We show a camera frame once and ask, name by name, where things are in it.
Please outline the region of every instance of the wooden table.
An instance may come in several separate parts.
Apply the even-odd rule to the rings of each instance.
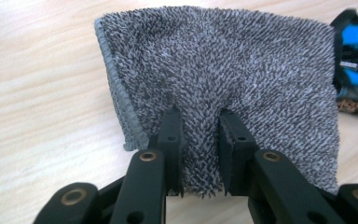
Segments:
[[[93,28],[104,13],[195,5],[330,22],[358,9],[358,1],[338,0],[179,2],[0,1],[0,223],[31,223],[61,187],[102,188],[127,170],[133,153],[122,149]],[[340,115],[339,130],[339,183],[358,182],[358,118]],[[169,223],[252,223],[246,198],[221,194],[169,198],[167,213]]]

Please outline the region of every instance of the table surface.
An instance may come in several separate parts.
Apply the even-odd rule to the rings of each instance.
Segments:
[[[99,189],[133,152],[108,89],[93,21],[104,13],[193,5],[329,23],[358,1],[0,1],[0,223],[31,223],[63,186]],[[339,183],[358,183],[358,118],[339,115]],[[246,198],[167,199],[169,223],[252,223]]]

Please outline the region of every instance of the gray towel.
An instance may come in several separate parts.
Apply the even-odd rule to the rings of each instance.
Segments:
[[[162,113],[180,109],[186,192],[221,189],[222,108],[240,115],[261,149],[337,190],[333,28],[258,11],[160,7],[107,14],[95,29],[127,150],[145,149]]]

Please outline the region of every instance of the blue toy car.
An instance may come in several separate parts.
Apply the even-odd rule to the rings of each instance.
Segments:
[[[347,9],[331,23],[336,29],[337,106],[340,111],[358,115],[358,15]]]

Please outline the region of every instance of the wood grain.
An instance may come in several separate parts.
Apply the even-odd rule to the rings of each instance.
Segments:
[[[0,1],[0,223],[31,223],[73,182],[123,176],[132,153],[93,21],[141,7],[246,8],[330,22],[358,1]],[[339,183],[358,182],[358,118],[339,116]],[[169,223],[252,223],[245,198],[168,199]]]

